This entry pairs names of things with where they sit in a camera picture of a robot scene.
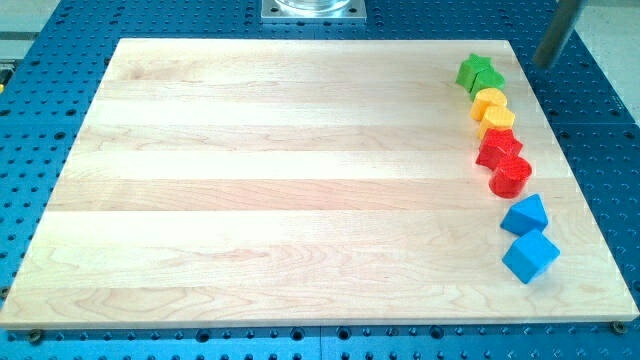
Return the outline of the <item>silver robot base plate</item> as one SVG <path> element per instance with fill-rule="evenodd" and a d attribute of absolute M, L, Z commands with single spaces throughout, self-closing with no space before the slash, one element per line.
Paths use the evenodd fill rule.
<path fill-rule="evenodd" d="M 263 23 L 364 23 L 364 0 L 262 0 Z"/>

